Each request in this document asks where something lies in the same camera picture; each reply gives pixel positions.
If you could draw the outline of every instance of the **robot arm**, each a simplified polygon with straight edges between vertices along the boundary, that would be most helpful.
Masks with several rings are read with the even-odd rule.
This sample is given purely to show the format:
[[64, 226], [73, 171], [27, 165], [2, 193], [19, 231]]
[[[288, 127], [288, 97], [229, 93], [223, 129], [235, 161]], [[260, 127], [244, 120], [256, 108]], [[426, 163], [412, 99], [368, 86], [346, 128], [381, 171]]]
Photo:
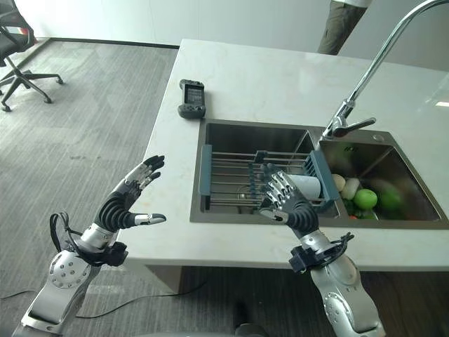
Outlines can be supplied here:
[[360, 272], [344, 251], [354, 236], [348, 233], [330, 242], [319, 230], [318, 216], [293, 181], [280, 169], [263, 167], [266, 195], [271, 207], [264, 216], [288, 225], [301, 242], [292, 250], [296, 272], [311, 271], [321, 293], [326, 316], [339, 337], [383, 337], [385, 331], [371, 297], [362, 286]]
[[66, 213], [52, 215], [53, 226], [61, 217], [69, 243], [61, 249], [51, 227], [58, 254], [51, 261], [44, 287], [26, 311], [14, 337], [61, 336], [81, 307], [87, 288], [100, 272], [101, 265], [118, 266], [125, 261], [126, 245], [115, 241], [115, 233], [119, 229], [166, 220], [162, 214], [129, 212], [142, 190], [161, 175], [156, 170], [164, 165], [163, 160], [163, 156], [154, 156], [128, 173], [106, 198], [93, 224], [78, 239], [72, 238]]

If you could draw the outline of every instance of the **sink drying rack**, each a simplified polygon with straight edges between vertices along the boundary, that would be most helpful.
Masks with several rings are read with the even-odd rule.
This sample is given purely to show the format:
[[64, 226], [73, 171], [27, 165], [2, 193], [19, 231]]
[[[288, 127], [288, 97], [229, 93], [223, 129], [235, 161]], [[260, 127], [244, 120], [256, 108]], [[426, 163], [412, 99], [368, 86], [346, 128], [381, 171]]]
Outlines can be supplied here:
[[239, 213], [252, 213], [264, 200], [264, 183], [258, 178], [261, 164], [275, 164], [287, 174], [319, 179], [319, 198], [309, 199], [317, 212], [325, 211], [340, 196], [321, 151], [310, 153], [270, 152], [236, 153], [201, 149], [199, 193], [205, 211], [211, 207], [237, 207]]

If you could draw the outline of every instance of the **person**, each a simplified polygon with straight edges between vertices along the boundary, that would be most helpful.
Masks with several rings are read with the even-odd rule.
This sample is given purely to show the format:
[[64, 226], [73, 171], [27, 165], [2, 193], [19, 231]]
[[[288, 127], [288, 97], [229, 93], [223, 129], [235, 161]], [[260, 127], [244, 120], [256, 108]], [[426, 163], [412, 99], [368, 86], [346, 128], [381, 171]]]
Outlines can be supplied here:
[[371, 0], [331, 0], [318, 53], [337, 55], [370, 3]]

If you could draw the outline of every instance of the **white shirt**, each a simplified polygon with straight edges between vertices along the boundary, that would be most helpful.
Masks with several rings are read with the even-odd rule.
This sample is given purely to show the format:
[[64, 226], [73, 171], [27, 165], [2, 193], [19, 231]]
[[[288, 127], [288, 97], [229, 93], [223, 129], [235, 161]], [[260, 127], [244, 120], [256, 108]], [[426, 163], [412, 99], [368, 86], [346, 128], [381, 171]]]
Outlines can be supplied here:
[[344, 2], [345, 4], [352, 6], [367, 8], [371, 4], [372, 0], [334, 0], [334, 1]]

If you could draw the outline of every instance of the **marble countertop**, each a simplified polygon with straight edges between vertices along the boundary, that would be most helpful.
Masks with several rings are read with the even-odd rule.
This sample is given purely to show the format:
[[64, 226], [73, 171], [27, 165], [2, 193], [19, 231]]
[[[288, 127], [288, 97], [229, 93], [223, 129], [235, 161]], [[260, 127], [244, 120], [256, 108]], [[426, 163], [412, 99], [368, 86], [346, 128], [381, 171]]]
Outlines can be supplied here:
[[[167, 222], [121, 231], [128, 260], [289, 268], [298, 245], [286, 226], [189, 221], [199, 123], [177, 114], [181, 79], [205, 84], [207, 118], [325, 126], [368, 66], [354, 58], [183, 40], [145, 153], [166, 155], [166, 166], [131, 209], [163, 213]], [[448, 73], [385, 63], [348, 122], [376, 117], [369, 128], [393, 135], [448, 215], [449, 107], [437, 107], [439, 101], [449, 102]], [[321, 230], [336, 239], [348, 228]], [[356, 238], [347, 254], [362, 270], [449, 270], [449, 230], [350, 230]]]

